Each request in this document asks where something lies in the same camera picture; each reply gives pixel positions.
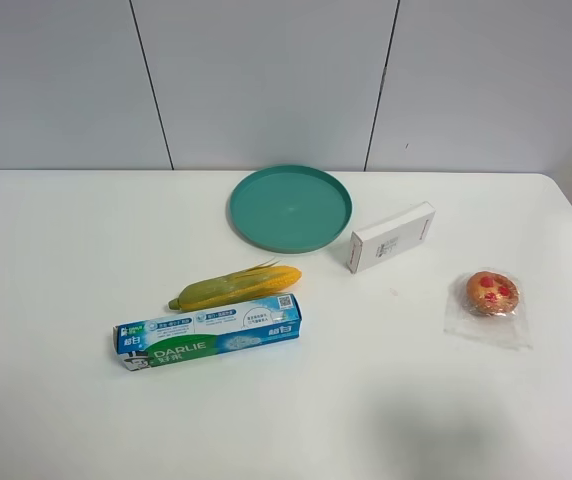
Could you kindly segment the yellow green corn cob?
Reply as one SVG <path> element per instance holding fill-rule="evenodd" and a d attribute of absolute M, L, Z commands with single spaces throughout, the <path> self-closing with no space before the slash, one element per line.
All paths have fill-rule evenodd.
<path fill-rule="evenodd" d="M 190 312 L 254 300 L 284 291 L 301 277 L 296 267 L 266 262 L 190 284 L 168 302 L 168 309 Z"/>

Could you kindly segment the blue green Darlie toothpaste box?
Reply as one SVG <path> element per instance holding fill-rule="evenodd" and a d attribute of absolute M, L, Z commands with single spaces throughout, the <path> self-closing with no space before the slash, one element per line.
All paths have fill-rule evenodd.
<path fill-rule="evenodd" d="M 279 294 L 119 325 L 113 346 L 137 371 L 296 339 L 301 322 L 296 297 Z"/>

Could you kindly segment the teal round plate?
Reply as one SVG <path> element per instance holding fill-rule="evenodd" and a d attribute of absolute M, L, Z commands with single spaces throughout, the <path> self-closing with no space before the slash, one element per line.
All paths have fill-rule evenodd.
<path fill-rule="evenodd" d="M 353 211 L 344 185 L 327 172 L 279 165 L 245 177 L 232 191 L 228 215 L 250 244 L 275 253 L 300 254 L 333 242 Z"/>

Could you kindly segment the fruit tart pastry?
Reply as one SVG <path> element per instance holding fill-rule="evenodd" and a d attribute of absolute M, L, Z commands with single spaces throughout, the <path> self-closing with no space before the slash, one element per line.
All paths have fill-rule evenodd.
<path fill-rule="evenodd" d="M 448 287 L 444 332 L 504 349 L 532 349 L 525 303 L 510 276 L 465 273 Z"/>

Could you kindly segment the white cardboard box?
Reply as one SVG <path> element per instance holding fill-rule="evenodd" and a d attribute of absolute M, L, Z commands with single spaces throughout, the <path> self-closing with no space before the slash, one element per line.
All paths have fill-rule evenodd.
<path fill-rule="evenodd" d="M 352 274 L 385 262 L 424 243 L 436 210 L 423 202 L 352 232 L 347 267 Z"/>

